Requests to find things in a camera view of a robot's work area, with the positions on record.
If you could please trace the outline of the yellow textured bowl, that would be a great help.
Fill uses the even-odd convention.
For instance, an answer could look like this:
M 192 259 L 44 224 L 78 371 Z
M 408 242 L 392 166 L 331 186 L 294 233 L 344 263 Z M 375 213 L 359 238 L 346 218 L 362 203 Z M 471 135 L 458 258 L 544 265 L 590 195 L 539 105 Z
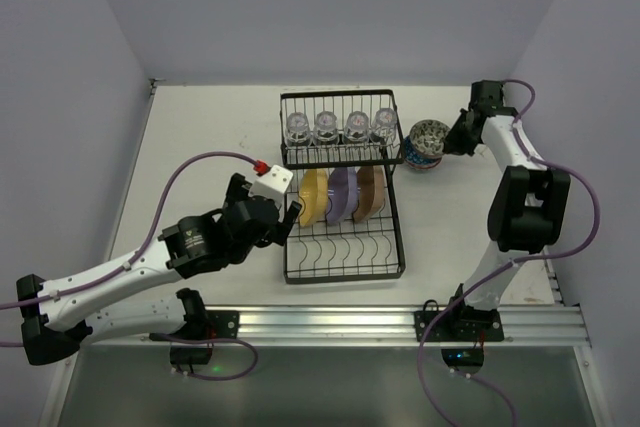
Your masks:
M 302 210 L 299 223 L 302 228 L 310 227 L 322 220 L 328 205 L 328 175 L 324 169 L 309 169 L 299 185 L 299 200 Z

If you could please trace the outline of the black floral patterned bowl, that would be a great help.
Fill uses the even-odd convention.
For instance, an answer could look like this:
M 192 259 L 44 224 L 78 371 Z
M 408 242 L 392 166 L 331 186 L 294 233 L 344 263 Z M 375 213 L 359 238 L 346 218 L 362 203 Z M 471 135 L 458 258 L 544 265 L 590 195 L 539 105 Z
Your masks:
M 439 158 L 444 153 L 444 140 L 449 130 L 449 126 L 439 120 L 425 119 L 411 127 L 409 138 L 421 155 Z

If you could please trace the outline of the purple textured bowl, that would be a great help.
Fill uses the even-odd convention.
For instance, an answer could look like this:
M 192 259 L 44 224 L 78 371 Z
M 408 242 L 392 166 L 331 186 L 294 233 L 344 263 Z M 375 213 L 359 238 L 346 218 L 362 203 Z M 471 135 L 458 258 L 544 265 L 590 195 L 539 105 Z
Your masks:
M 356 168 L 334 169 L 328 178 L 327 224 L 335 225 L 350 217 L 358 205 L 358 196 Z

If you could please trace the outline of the blue triangle patterned bowl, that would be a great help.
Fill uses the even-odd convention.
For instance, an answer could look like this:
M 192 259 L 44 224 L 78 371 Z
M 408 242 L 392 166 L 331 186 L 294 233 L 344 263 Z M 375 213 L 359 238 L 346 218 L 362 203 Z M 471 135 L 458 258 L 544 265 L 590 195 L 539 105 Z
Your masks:
M 431 158 L 421 155 L 413 146 L 409 137 L 404 138 L 405 163 L 416 171 L 428 171 L 436 168 L 442 161 L 441 158 Z

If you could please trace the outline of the brown textured bowl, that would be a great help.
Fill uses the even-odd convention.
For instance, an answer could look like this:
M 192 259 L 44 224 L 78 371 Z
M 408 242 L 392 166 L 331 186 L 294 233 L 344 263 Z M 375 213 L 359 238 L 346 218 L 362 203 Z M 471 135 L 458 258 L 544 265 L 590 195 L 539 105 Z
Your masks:
M 353 213 L 355 223 L 369 220 L 383 207 L 385 175 L 381 166 L 363 166 L 357 172 L 358 206 Z

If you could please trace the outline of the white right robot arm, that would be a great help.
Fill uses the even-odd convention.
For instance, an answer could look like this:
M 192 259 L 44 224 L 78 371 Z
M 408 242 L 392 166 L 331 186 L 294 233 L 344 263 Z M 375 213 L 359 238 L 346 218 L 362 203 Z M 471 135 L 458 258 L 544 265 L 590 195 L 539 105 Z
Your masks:
M 559 239 L 571 180 L 541 163 L 499 81 L 472 84 L 468 107 L 445 137 L 443 152 L 472 156 L 480 145 L 495 158 L 501 180 L 487 217 L 490 242 L 455 296 L 467 308 L 491 311 L 519 266 Z

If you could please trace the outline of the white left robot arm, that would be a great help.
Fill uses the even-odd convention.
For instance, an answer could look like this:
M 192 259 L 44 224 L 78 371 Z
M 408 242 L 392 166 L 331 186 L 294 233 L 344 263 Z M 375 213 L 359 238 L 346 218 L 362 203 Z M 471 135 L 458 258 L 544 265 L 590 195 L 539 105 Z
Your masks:
M 137 331 L 203 336 L 207 317 L 198 293 L 184 289 L 141 305 L 129 297 L 239 265 L 255 248 L 285 245 L 301 211 L 297 202 L 284 203 L 292 180 L 292 172 L 281 166 L 254 182 L 234 174 L 222 207 L 153 230 L 134 252 L 65 278 L 20 278 L 17 305 L 28 362 L 52 364 L 82 345 Z

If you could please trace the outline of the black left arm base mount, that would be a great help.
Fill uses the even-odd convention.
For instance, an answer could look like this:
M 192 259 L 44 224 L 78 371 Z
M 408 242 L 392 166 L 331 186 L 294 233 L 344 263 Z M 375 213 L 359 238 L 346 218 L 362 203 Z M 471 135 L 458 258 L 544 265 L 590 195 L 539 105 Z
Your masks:
M 204 367 L 212 360 L 214 347 L 220 340 L 237 339 L 239 325 L 237 310 L 207 310 L 204 318 L 188 320 L 175 333 L 151 333 L 149 339 L 170 342 L 171 366 L 194 374 L 196 367 Z

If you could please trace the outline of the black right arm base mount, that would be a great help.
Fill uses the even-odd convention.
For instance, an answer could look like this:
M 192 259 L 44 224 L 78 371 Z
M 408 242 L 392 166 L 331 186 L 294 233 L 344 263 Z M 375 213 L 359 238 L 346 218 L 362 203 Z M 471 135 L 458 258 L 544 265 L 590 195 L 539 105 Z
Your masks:
M 475 374 L 484 365 L 488 343 L 505 340 L 502 321 L 496 309 L 482 311 L 461 302 L 430 330 L 427 343 L 467 343 L 469 347 L 442 348 L 445 364 L 454 370 Z

